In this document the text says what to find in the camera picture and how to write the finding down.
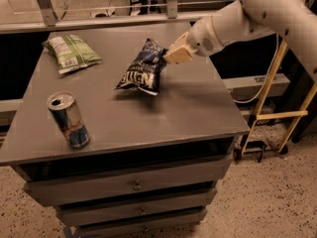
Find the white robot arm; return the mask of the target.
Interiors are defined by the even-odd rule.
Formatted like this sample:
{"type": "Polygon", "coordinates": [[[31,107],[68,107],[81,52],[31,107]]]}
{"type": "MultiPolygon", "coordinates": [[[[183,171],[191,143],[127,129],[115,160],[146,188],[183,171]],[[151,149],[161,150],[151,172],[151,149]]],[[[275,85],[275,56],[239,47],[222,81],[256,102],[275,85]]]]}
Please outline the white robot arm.
{"type": "Polygon", "coordinates": [[[317,15],[301,0],[236,0],[199,19],[168,48],[169,63],[213,56],[235,42],[276,33],[288,44],[306,72],[316,80],[317,15]]]}

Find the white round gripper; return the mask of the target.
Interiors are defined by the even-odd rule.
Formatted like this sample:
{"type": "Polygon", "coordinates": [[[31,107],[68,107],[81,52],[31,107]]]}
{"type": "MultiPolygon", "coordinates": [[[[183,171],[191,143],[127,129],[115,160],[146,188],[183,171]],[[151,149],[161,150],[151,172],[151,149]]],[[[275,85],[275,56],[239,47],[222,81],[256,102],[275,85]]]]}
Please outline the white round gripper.
{"type": "Polygon", "coordinates": [[[196,21],[189,32],[183,33],[169,47],[164,60],[169,63],[183,63],[192,61],[197,54],[202,57],[210,57],[224,49],[219,41],[212,22],[212,17],[207,16],[196,21]]]}

